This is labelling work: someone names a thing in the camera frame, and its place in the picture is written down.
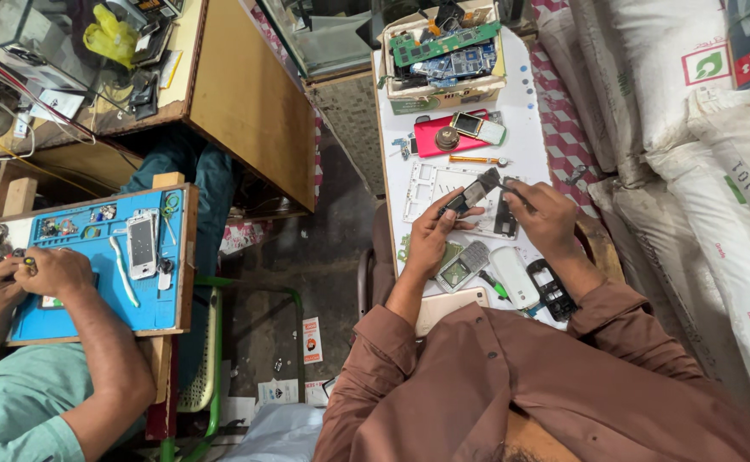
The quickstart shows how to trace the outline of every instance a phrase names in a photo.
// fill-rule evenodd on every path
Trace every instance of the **yellow plastic bag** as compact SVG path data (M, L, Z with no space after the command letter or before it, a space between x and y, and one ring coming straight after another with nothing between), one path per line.
M84 45L87 49L120 62L127 69L134 66L130 63L135 53L138 33L126 22L118 22L115 15L105 6L98 4L92 13L99 24L91 24L84 31Z

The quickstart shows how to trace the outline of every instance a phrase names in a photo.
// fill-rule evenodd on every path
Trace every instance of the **concrete floor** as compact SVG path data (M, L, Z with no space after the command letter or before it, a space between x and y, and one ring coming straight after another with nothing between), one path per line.
M307 381L338 375L349 355L349 337L358 321L358 260L371 247L371 222L379 205L331 136L324 137L320 152L324 175L315 214L276 220L263 243L222 261L224 277L295 289L304 318L318 317L324 361L306 365ZM285 294L246 289L225 293L224 360L237 367L230 395L257 396L260 382L298 377L301 327L294 305L281 304L286 299ZM279 358L283 366L277 372Z

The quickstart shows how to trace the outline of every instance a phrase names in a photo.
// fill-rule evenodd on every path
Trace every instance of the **red phone back cover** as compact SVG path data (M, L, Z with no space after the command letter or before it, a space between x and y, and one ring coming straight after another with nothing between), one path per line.
M473 116L477 116L484 120L489 120L489 111L487 110L472 111L468 114L472 114ZM442 129L443 127L449 126L449 124L452 122L452 117L453 116L435 118L429 121L422 121L415 124L415 140L417 140L418 142L418 155L420 157L423 158L431 157L433 155L451 154L457 151L465 151L467 149L474 149L490 145L487 142L481 142L480 140L476 140L472 137L460 135L460 143L458 144L458 147L454 148L451 151L441 151L440 148L438 148L435 144L435 135L437 134L438 130Z

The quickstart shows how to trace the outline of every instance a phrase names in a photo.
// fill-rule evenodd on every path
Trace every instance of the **red wire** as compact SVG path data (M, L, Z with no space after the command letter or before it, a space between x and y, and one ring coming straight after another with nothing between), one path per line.
M29 96L30 96L30 97L31 97L31 98L32 98L33 100L35 100L35 101L36 101L37 103L39 103L39 104L41 104L41 105L49 106L49 105L48 105L48 104L46 104L46 103L45 103L44 101L41 101L41 100L39 100L37 96L33 95L33 94L32 94L32 93L30 92L30 90L28 90L28 89L27 89L26 87L24 87L24 86L23 86L23 85L22 85L22 84L20 83L20 81L16 80L16 78L15 78L15 77L13 77L13 76L11 76L10 74L8 74L8 73L7 73L6 71L4 71L4 69L1 69L1 68L0 68L0 72L1 72L1 74L2 74L3 76L5 76L6 78L8 78L8 79L9 79L9 80L10 80L10 81L11 81L12 83L14 83L15 85L19 86L19 87L20 87L21 89L24 89L24 90L25 90L25 91L27 92L27 94L28 94L28 95L29 95ZM84 129L84 128L82 128L82 127L79 127L79 126L77 126L77 125L76 125L76 124L74 124L74 123L72 123L72 121L71 121L70 119L68 119L68 118L67 118L66 116L62 115L62 114L61 114L61 113L60 113L60 112L59 112L58 110L56 110L56 109L54 109L54 108L51 108L51 109L52 109L52 112L53 112L53 114L54 114L54 115L55 115L56 117L58 117L58 118L60 118L61 120L65 121L65 122L66 122L67 124L69 124L69 125L71 125L71 126L75 127L75 128L76 128L76 129L78 130L78 131L81 131L81 132L82 132L83 134L85 134L85 135L88 135L88 136L92 136L92 134L91 134L91 133L90 133L89 131L85 130L85 129Z

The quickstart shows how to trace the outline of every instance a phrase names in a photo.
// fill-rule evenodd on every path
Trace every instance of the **green shirt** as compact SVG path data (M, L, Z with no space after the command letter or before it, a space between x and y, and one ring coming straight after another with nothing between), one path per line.
M81 446L60 415L91 394L81 344L32 345L2 359L0 462L83 462Z

